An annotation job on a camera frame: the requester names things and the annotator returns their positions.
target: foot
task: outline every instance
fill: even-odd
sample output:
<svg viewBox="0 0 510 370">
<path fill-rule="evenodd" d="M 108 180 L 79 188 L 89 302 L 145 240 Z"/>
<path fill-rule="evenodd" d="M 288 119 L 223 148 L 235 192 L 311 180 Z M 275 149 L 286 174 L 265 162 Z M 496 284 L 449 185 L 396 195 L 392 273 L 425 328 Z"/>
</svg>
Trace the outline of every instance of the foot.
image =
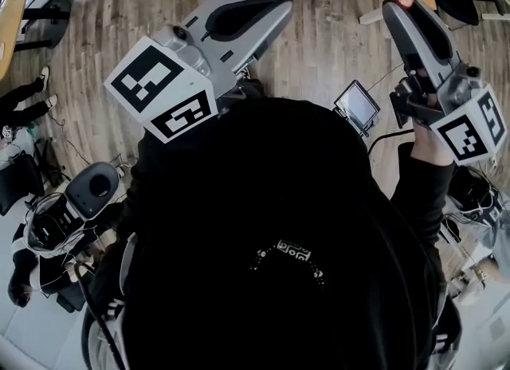
<svg viewBox="0 0 510 370">
<path fill-rule="evenodd" d="M 48 105 L 48 108 L 51 109 L 53 106 L 55 106 L 57 104 L 58 97 L 57 97 L 57 95 L 52 95 L 45 102 Z"/>
<path fill-rule="evenodd" d="M 45 83 L 42 87 L 42 90 L 45 91 L 46 87 L 48 86 L 48 79 L 49 79 L 49 67 L 46 66 L 42 69 L 41 75 L 39 75 L 39 78 L 42 79 L 42 81 Z"/>
</svg>

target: hand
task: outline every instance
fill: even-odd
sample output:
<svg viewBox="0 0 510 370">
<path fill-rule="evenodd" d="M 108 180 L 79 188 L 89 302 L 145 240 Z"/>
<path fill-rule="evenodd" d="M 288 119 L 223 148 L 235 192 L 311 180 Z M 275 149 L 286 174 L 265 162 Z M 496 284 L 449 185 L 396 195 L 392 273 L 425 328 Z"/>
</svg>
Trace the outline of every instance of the hand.
<svg viewBox="0 0 510 370">
<path fill-rule="evenodd" d="M 437 96 L 429 95 L 428 105 L 436 106 Z M 414 146 L 411 157 L 436 166 L 449 166 L 453 163 L 453 155 L 431 130 L 417 124 L 413 120 L 414 126 Z"/>
</svg>

